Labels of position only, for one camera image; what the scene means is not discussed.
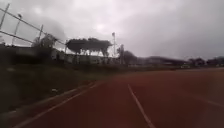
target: chain-link fence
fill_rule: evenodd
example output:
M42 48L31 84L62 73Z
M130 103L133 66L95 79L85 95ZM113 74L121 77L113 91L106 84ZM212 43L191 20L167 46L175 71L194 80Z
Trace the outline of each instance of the chain-link fence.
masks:
M4 38L4 40L6 38L6 41L5 41L6 44L10 45L10 41L11 41L11 45L31 46L34 43L35 38L38 37L39 39L41 39L47 34L46 32L43 31L44 29L43 25L40 27L36 27L26 22L25 20L23 20L23 17L21 14L14 15L10 13L8 9L9 9L9 4L4 9L0 8L0 12L2 13L2 17L0 19L0 33L4 34L4 36L2 36L1 38ZM66 49L65 43L62 43L60 39L55 42L55 46L57 46L56 48L58 50Z

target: tree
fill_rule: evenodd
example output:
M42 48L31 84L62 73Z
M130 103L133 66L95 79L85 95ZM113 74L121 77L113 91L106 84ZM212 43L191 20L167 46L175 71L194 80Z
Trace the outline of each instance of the tree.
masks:
M45 47L45 48L52 48L55 45L55 42L58 39L54 37L51 34L46 34L44 38L39 39L36 37L34 39L34 43L32 44L32 47Z
M111 43L107 40L98 40L96 38L88 39L71 39L66 43L66 46L76 54L81 54L82 52L89 55L92 52L102 52L103 56L108 56L108 48L111 46Z
M124 51L123 60L125 65L128 66L131 63L135 63L137 57L130 51Z
M117 53L118 55L118 59L120 60L120 63L123 64L123 56L124 56L124 45L121 45L121 47L119 47L117 49Z
M0 44L5 44L5 40L3 39L1 35L0 35Z

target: sky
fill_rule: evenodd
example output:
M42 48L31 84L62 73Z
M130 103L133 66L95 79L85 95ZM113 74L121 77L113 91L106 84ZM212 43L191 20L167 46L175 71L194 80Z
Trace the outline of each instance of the sky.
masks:
M44 31L63 42L88 37L112 41L115 32L117 47L124 44L140 57L224 56L223 0L0 0L0 8L8 2L9 12L37 27L43 24ZM13 33L17 22L7 16L2 30ZM33 40L38 32L21 24L18 35Z

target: light pole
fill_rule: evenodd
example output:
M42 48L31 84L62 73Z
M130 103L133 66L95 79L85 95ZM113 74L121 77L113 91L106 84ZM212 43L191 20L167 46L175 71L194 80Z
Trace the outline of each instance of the light pole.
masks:
M18 30L18 28L19 28L20 21L21 21L21 19L22 19L22 15L21 15L21 14L18 14L18 17L19 17L19 21L18 21L18 23L17 23L17 25L16 25L16 29L15 29L15 32L14 32L14 37L12 38L12 45L14 45L15 36L16 36L17 30Z
M115 32L112 33L112 36L113 36L113 41L114 41L114 57L115 57L115 45L116 45L116 42L115 42Z

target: white lane line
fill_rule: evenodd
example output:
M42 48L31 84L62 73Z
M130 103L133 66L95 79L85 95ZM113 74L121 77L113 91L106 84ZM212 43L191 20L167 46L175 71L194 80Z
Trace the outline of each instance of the white lane line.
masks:
M131 95L132 95L132 98L134 99L135 103L137 104L139 110L141 111L141 113L142 113L142 115L143 115L143 117L144 117L144 119L145 119L145 121L146 121L148 127L149 127L149 128L156 128L156 127L153 125L153 123L152 123L152 121L150 120L150 118L145 114L145 111L144 111L142 105L140 104L140 102L138 101L137 97L136 97L135 94L133 93L133 91L132 91L130 85L128 85L128 88L129 88L129 91L130 91L130 93L131 93Z
M216 102L213 102L213 101L210 101L210 100L203 99L203 98L201 98L199 96L192 95L192 94L189 94L189 93L182 93L182 95L186 96L186 97L189 97L189 98L192 98L194 100L205 102L205 103L207 103L209 105L213 105L213 106L220 107L220 108L224 109L224 105L216 103Z
M20 123L20 124L14 126L13 128L22 128L22 127L24 127L24 126L30 124L31 122L33 122L33 121L37 120L38 118L44 116L44 115L47 114L48 112L50 112L50 111L52 111L52 110L54 110L54 109L56 109L56 108L58 108L58 107L64 105L65 103L71 101L72 99L74 99L74 98L76 98L76 97L78 97L78 96L80 96L80 95L86 93L86 92L89 91L90 89L91 89L91 88L89 88L89 89L87 89L87 90L84 90L84 91L82 91L82 92L80 92L80 93L78 93L78 94L76 94L76 95L74 95L74 96L68 98L67 100L65 100L65 101L63 101L63 102L61 102L61 103L59 103L59 104L57 104L57 105L55 105L55 106L53 106L53 107L47 109L46 111L41 112L41 113L37 114L36 116L34 116L34 117L32 117L32 118L29 118L29 119L23 121L22 123Z

